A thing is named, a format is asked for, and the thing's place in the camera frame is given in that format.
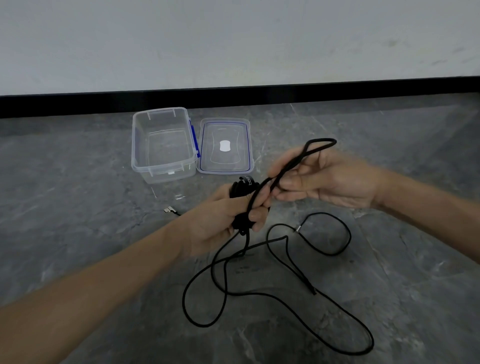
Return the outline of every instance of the black cable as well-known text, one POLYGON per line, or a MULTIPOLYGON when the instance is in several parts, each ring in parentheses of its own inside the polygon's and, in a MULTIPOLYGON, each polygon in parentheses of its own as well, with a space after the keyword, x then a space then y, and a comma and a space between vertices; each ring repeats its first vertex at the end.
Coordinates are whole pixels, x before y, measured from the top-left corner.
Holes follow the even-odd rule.
MULTIPOLYGON (((304 157, 310 155, 310 154, 313 154, 313 153, 316 153, 316 152, 319 152, 321 150, 324 150, 324 149, 327 149, 327 148, 330 148, 331 146, 334 146, 336 144, 336 140, 335 139, 331 139, 331 138, 322 138, 322 139, 313 139, 313 140, 310 140, 308 141, 305 146, 303 147, 303 150, 302 152, 295 158, 293 158, 289 163, 287 163, 287 165, 280 171, 280 173, 275 177, 275 180, 273 181, 272 185, 270 186, 270 190, 272 191, 277 185, 278 185, 278 182, 280 181, 280 179, 283 177, 283 175, 289 171, 290 169, 294 168, 295 166, 297 166, 304 157), (317 142, 327 142, 327 144, 323 145, 323 146, 320 146, 320 147, 317 147, 317 148, 314 148, 312 150, 308 150, 309 146, 312 144, 312 143, 317 143, 317 142)), ((271 178, 267 178, 265 179, 261 184, 260 186, 255 190, 255 192, 253 193, 253 196, 252 198, 250 199, 250 202, 249 202, 249 205, 248 205, 248 208, 247 208, 247 213, 250 212, 250 210, 252 209, 252 205, 253 205, 253 202, 256 198, 256 196, 258 195, 258 193, 261 191, 261 189, 271 180, 271 178)), ((284 305, 297 319, 298 321, 313 335, 315 336, 319 341, 321 341, 324 345, 326 345, 328 348, 332 349, 333 351, 337 352, 337 353, 340 353, 340 354, 345 354, 345 355, 365 355, 367 353, 369 353, 370 351, 372 351, 374 345, 375 345, 375 341, 374 341, 374 338, 373 338, 373 335, 372 333, 370 332, 370 330, 368 329, 368 327, 363 323, 361 322, 358 318, 356 318, 353 314, 351 314, 350 312, 348 312, 346 309, 344 309, 342 306, 340 306, 337 302, 335 302, 332 298, 330 298, 328 295, 326 295, 325 293, 321 292, 320 290, 318 290, 317 288, 315 288, 310 282, 309 280, 307 279, 307 277, 303 274, 303 272, 300 270, 300 268, 298 268, 298 266, 293 262, 292 258, 290 257, 290 254, 288 252, 288 235, 284 235, 280 238, 276 238, 276 239, 268 239, 269 235, 270 235, 270 232, 272 231, 272 229, 276 226, 286 226, 290 229, 292 229, 293 231, 297 232, 301 237, 302 239, 312 248, 314 249, 316 252, 320 253, 320 254, 323 254, 323 255, 326 255, 326 256, 335 256, 335 255, 339 255, 341 254, 346 248, 347 246, 350 244, 350 241, 352 239, 352 234, 350 232, 350 229, 348 228, 348 226, 339 218, 337 218, 336 216, 334 215, 331 215, 329 213, 326 213, 326 212, 315 212, 315 213, 312 213, 312 214, 309 214, 307 215, 307 217, 303 220, 303 222, 300 224, 300 226, 295 229, 293 228, 292 226, 290 225, 287 225, 287 224, 275 224, 273 226, 271 226, 268 231, 267 231, 267 235, 266 235, 266 240, 264 242, 261 242, 261 243, 257 243, 257 244, 254 244, 252 246, 249 246, 249 243, 250 243, 250 231, 247 229, 247 233, 245 235, 245 245, 243 247, 243 249, 233 253, 232 255, 228 256, 228 257, 225 257, 225 258, 222 258, 222 259, 218 259, 218 255, 220 254, 220 252, 228 245, 230 244, 230 242, 232 242, 233 239, 235 239, 237 236, 238 236, 238 232, 232 236, 225 244, 223 244, 223 246, 215 253, 214 257, 213 257, 213 260, 212 260, 212 263, 210 263, 209 265, 207 265, 206 267, 204 267, 202 270, 200 270, 198 273, 196 273, 192 279, 187 283, 187 285, 185 286, 185 290, 183 291, 183 295, 182 295, 182 309, 183 309, 183 313, 185 314, 185 317, 187 317, 187 319, 192 323, 194 324, 195 326, 197 327, 201 327, 201 328, 207 328, 207 327, 210 327, 212 326, 213 324, 215 324, 215 322, 218 321, 218 319, 222 316, 222 313, 223 313, 223 310, 225 309, 225 305, 227 303, 227 296, 265 296, 265 297, 270 297, 270 298, 273 298, 274 300, 280 302, 282 305, 284 305), (314 215, 328 215, 334 219, 336 219, 337 221, 339 221, 343 226, 344 228, 346 229, 347 233, 348 233, 348 241, 345 243, 345 245, 343 245, 338 251, 334 252, 334 253, 327 253, 327 252, 324 252, 320 249, 317 249, 315 246, 313 246, 301 233, 300 233, 300 228, 302 227, 302 225, 307 221, 307 219, 310 217, 310 216, 314 216, 314 215), (281 241, 281 240, 285 240, 285 251, 286 251, 286 254, 287 254, 287 258, 288 260, 290 261, 290 263, 294 266, 295 270, 290 267, 287 263, 285 263, 284 261, 282 261, 280 258, 278 258, 278 256, 276 256, 274 254, 274 252, 272 251, 272 249, 270 248, 270 243, 274 243, 274 242, 278 242, 278 241, 281 241), (353 318, 355 321, 357 321, 364 329, 365 331, 367 331, 368 335, 370 336, 370 344, 363 350, 360 350, 360 351, 348 351, 348 350, 343 350, 343 349, 340 349, 340 348, 337 348, 335 347, 334 345, 328 343, 327 341, 325 341, 321 336, 319 336, 315 331, 313 331, 301 318, 300 316, 290 307, 288 306, 283 300, 281 300, 280 298, 272 295, 272 294, 268 294, 268 293, 263 293, 263 292, 231 292, 228 290, 228 280, 227 280, 227 264, 229 263, 230 260, 234 259, 234 258, 237 258, 237 257, 241 257, 241 256, 244 256, 245 253, 248 251, 248 250, 251 250, 251 249, 254 249, 254 248, 257 248, 259 246, 262 246, 262 245, 266 245, 267 246, 267 249, 269 250, 269 252, 274 256, 274 258, 276 260, 278 260, 281 264, 283 264, 285 267, 287 267, 293 274, 295 274, 298 279, 310 290, 310 292, 312 292, 313 295, 319 293, 320 295, 322 295, 324 298, 328 299, 331 303, 333 303, 336 307, 338 307, 341 311, 343 311, 344 313, 346 313, 348 316, 350 316, 351 318, 353 318), (216 264, 219 264, 219 263, 222 263, 223 262, 223 277, 224 277, 224 282, 225 282, 225 286, 222 287, 220 285, 220 283, 218 283, 216 277, 215 277, 215 272, 214 272, 214 266, 216 264), (209 323, 206 323, 206 324, 202 324, 202 323, 199 323, 199 322, 196 322, 194 321, 190 315, 188 314, 187 312, 187 309, 185 307, 185 298, 186 298, 186 295, 187 295, 187 290, 188 288, 191 286, 191 284, 193 283, 193 281, 195 281, 195 279, 197 279, 202 273, 204 273, 206 270, 210 269, 210 276, 212 278, 212 282, 215 284, 215 286, 223 292, 224 296, 223 296, 223 302, 222 302, 222 306, 220 308, 220 311, 218 312, 217 316, 209 323)))

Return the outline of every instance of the hand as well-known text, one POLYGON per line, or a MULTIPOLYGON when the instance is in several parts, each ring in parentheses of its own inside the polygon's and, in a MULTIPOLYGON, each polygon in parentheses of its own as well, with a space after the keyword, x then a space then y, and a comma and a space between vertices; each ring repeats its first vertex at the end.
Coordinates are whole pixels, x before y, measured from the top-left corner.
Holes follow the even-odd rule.
MULTIPOLYGON (((312 144, 309 150, 320 145, 312 144)), ((302 150, 301 146, 285 152, 272 164, 268 176, 278 175, 302 150)), ((386 175, 386 170, 329 148, 307 156, 287 172, 272 196, 280 201, 311 197, 343 207, 373 207, 379 203, 386 175)))
MULTIPOLYGON (((252 194, 230 198, 231 184, 224 184, 197 207, 172 222, 175 234, 185 234, 182 241, 184 256, 204 254, 224 243, 233 234, 232 222, 236 215, 247 211, 252 194)), ((257 232, 265 224, 270 207, 269 188, 264 187, 255 199, 248 218, 255 222, 257 232)))

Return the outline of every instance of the right hand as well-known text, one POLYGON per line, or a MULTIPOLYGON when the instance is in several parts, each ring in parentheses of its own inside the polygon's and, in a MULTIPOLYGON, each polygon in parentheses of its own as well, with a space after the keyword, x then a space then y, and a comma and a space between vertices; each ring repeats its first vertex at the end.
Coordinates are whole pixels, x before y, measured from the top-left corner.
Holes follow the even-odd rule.
MULTIPOLYGON (((315 143, 309 150, 322 145, 315 143)), ((302 146, 285 152, 273 162, 270 178, 303 150, 302 146)), ((329 148, 305 157, 294 169, 285 173, 272 191, 280 201, 296 201, 306 197, 343 207, 364 208, 380 204, 388 171, 329 148)))

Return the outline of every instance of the forearm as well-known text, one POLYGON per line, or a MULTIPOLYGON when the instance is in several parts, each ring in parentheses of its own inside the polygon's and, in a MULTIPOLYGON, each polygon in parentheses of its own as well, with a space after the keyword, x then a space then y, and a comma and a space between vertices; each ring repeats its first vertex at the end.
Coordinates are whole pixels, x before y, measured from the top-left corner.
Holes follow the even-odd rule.
POLYGON ((390 173, 379 208, 480 263, 480 204, 390 173))
POLYGON ((1 363, 58 363, 181 254, 168 225, 0 309, 1 363))

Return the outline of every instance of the black baseboard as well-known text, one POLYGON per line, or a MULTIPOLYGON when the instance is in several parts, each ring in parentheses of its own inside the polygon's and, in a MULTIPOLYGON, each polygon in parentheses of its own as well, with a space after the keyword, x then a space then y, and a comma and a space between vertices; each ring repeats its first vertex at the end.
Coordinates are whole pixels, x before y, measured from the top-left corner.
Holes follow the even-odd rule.
POLYGON ((281 104, 480 91, 480 76, 0 97, 0 118, 129 112, 183 106, 281 104))

